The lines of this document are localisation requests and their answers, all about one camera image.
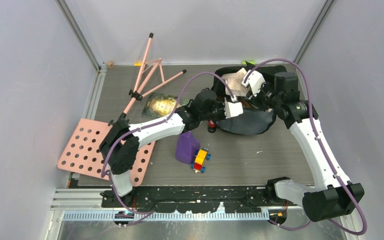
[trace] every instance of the white wall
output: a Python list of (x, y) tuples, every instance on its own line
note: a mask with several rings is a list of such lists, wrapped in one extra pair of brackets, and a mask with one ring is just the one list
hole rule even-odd
[(0, 240), (38, 240), (95, 69), (53, 0), (0, 0)]
[(67, 0), (94, 54), (132, 65), (294, 59), (325, 0)]
[(384, 239), (384, 1), (337, 1), (300, 65), (336, 159), (364, 187), (361, 239)]

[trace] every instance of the black clamp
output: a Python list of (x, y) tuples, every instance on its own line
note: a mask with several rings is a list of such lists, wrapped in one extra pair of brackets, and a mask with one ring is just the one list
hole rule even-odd
[(133, 89), (130, 89), (130, 91), (128, 91), (128, 94), (131, 96), (131, 98), (135, 98), (136, 100), (140, 101), (142, 100), (142, 98), (144, 98), (140, 93), (138, 93), (137, 91), (133, 91)]

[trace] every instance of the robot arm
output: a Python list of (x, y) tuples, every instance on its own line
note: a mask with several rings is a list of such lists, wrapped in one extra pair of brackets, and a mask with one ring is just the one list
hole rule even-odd
[[(277, 116), (284, 121), (286, 128), (290, 129), (298, 141), (314, 178), (314, 187), (293, 182), (288, 177), (271, 179), (267, 181), (265, 187), (266, 196), (273, 200), (285, 199), (303, 207), (313, 222), (350, 214), (354, 205), (336, 179), (315, 138), (310, 123), (308, 102), (300, 100), (298, 77), (294, 73), (280, 72), (276, 74), (274, 82), (265, 82), (263, 76), (255, 71), (247, 80), (246, 83), (243, 82), (244, 87), (249, 89), (247, 98), (262, 111), (268, 109), (276, 111)], [(215, 92), (204, 89), (188, 105), (177, 108), (169, 119), (165, 116), (149, 122), (129, 125), (127, 120), (120, 117), (116, 123), (111, 122), (113, 127), (100, 145), (104, 157), (107, 156), (111, 145), (122, 134), (153, 125), (129, 134), (124, 138), (123, 144), (117, 144), (110, 156), (108, 164), (118, 194), (124, 196), (132, 190), (129, 172), (139, 148), (171, 135), (191, 131), (197, 128), (201, 121), (219, 121), (238, 116), (242, 112), (242, 104), (235, 98), (228, 97), (224, 102), (220, 102), (217, 101)], [(352, 184), (339, 166), (321, 131), (315, 109), (312, 117), (333, 166), (359, 202), (364, 195), (362, 185)]]

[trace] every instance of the purple object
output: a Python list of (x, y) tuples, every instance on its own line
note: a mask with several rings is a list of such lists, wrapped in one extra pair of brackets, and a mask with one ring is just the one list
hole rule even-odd
[(179, 135), (176, 146), (176, 159), (184, 164), (192, 164), (195, 152), (201, 148), (200, 141), (188, 131)]

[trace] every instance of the toy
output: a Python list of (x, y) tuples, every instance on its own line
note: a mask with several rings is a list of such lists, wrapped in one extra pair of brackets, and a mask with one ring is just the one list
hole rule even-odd
[(196, 157), (195, 161), (190, 164), (190, 167), (195, 170), (195, 173), (204, 173), (205, 172), (205, 166), (204, 162), (205, 160), (210, 160), (211, 154), (208, 153), (208, 149), (201, 148), (196, 151)]
[(184, 164), (192, 164), (196, 152), (201, 148), (200, 141), (188, 131), (179, 135), (176, 146), (176, 159)]

